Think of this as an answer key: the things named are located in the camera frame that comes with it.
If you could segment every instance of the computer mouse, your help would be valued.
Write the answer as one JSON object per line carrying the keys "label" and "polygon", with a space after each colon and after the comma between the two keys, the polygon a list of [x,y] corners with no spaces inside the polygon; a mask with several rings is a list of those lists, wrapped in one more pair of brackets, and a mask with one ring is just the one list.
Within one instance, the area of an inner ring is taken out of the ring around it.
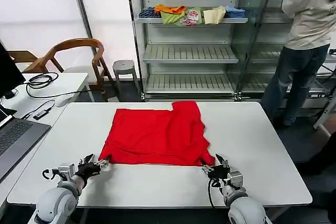
{"label": "computer mouse", "polygon": [[66,105],[71,100],[71,98],[73,96],[74,96],[73,94],[64,94],[64,95],[61,95],[59,97],[56,97],[55,98],[55,106],[56,107],[63,107],[64,105]]}

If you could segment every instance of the jeans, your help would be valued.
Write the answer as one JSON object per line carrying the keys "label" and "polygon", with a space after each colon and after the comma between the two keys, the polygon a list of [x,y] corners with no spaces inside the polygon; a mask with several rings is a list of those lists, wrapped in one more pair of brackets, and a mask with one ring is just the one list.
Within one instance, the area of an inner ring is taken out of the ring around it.
{"label": "jeans", "polygon": [[315,81],[317,71],[327,57],[329,46],[308,50],[293,50],[286,47],[282,49],[277,70],[260,102],[270,120],[281,106],[288,85],[291,83],[292,88],[282,115],[282,123],[291,125],[296,120],[311,85]]}

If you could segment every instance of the white desk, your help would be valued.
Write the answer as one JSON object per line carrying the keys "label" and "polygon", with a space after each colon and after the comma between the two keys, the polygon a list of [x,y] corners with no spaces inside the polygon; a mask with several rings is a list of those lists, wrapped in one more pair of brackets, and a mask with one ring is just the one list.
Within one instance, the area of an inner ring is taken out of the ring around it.
{"label": "white desk", "polygon": [[[26,73],[24,77],[29,80],[31,77],[35,76],[33,73]],[[53,94],[61,94],[72,91],[80,91],[87,85],[87,73],[62,73],[59,78],[53,82],[51,85],[44,89],[32,90],[31,93],[34,95],[47,96]],[[21,118],[26,113],[36,109],[44,102],[50,99],[33,99],[28,96],[26,92],[26,85],[21,85],[17,87],[18,94],[9,99],[3,99],[2,105],[8,109],[17,110],[14,114],[15,117]],[[76,99],[78,94],[75,94],[72,101]],[[46,104],[45,108],[51,106],[52,103]],[[41,118],[38,122],[49,124],[51,126],[57,121],[59,116],[62,114],[66,106],[58,108],[54,107],[45,117]],[[6,198],[14,186],[15,182],[18,180],[20,174],[27,166],[28,162],[31,160],[32,156],[39,148],[43,139],[40,140],[34,148],[26,154],[26,156],[15,166],[15,168],[5,177],[5,179],[0,183],[0,207],[3,209],[5,207]]]}
{"label": "white desk", "polygon": [[[258,103],[198,103],[209,151],[227,157],[244,175],[250,196],[265,206],[309,204],[312,198],[285,147]],[[58,179],[46,168],[100,154],[117,108],[172,109],[170,103],[72,103],[67,106],[10,192],[8,202],[35,204]],[[208,179],[200,167],[110,165],[89,180],[79,207],[209,207]],[[213,202],[223,205],[218,189]]]}

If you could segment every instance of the folded yellow cloth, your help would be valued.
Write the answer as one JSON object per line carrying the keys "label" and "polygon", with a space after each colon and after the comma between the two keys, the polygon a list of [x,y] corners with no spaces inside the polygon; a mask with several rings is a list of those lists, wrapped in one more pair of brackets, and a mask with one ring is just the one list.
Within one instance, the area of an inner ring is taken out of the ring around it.
{"label": "folded yellow cloth", "polygon": [[222,22],[223,17],[226,13],[224,6],[213,8],[212,10],[204,10],[203,15],[205,19],[205,24],[214,24]]}

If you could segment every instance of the folded clothes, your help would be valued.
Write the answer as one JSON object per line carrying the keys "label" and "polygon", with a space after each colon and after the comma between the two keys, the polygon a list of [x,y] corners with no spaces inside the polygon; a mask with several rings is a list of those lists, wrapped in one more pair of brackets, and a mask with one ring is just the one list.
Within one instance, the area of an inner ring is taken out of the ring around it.
{"label": "folded clothes", "polygon": [[161,18],[161,14],[155,12],[155,7],[148,7],[139,13],[139,18]]}
{"label": "folded clothes", "polygon": [[185,12],[184,17],[180,18],[174,24],[177,26],[195,26],[201,23],[201,9],[199,7],[192,7]]}
{"label": "folded clothes", "polygon": [[245,18],[245,10],[236,9],[232,6],[225,6],[226,8],[226,17],[228,18]]}
{"label": "folded clothes", "polygon": [[172,14],[172,13],[165,13],[165,12],[160,12],[160,13],[162,17],[162,22],[165,25],[174,23],[185,15],[184,11],[181,12],[180,14]]}
{"label": "folded clothes", "polygon": [[116,164],[214,165],[195,102],[173,102],[173,110],[117,109],[99,159]]}
{"label": "folded clothes", "polygon": [[203,16],[205,20],[205,24],[214,24],[222,22],[223,17],[226,13],[226,9],[224,6],[213,8],[212,10],[204,10]]}
{"label": "folded clothes", "polygon": [[155,12],[165,12],[165,13],[172,13],[172,14],[180,14],[181,12],[185,11],[185,6],[180,7],[168,7],[164,5],[156,5]]}

